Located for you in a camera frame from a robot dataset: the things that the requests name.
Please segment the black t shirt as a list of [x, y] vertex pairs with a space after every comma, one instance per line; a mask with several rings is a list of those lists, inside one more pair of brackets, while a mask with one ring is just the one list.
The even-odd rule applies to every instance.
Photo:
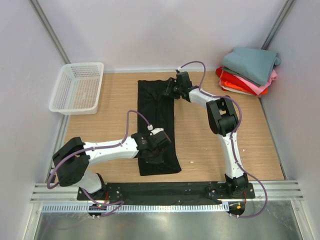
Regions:
[[159, 155], [162, 162], [152, 164], [145, 158], [138, 158], [139, 173], [141, 176], [179, 173], [182, 169], [176, 155], [174, 99], [163, 95], [169, 81], [139, 80], [137, 83], [137, 111], [154, 128], [163, 128], [171, 140], [165, 152]]

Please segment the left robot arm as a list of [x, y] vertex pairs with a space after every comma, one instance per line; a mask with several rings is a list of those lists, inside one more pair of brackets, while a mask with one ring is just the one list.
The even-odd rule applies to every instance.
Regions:
[[89, 170], [90, 166], [136, 158], [159, 162], [171, 143], [163, 128], [106, 142], [83, 142], [80, 137], [74, 137], [52, 156], [53, 173], [60, 187], [74, 185], [80, 189], [81, 196], [88, 194], [94, 200], [102, 200], [108, 192], [107, 184], [99, 173]]

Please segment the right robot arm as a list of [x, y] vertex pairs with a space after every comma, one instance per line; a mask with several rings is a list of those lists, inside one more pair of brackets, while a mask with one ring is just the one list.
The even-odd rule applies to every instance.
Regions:
[[186, 71], [176, 71], [170, 78], [163, 95], [172, 99], [184, 99], [198, 104], [207, 111], [211, 131], [218, 136], [225, 162], [225, 192], [231, 198], [243, 194], [249, 186], [248, 174], [242, 165], [237, 143], [239, 118], [229, 96], [218, 96], [193, 86]]

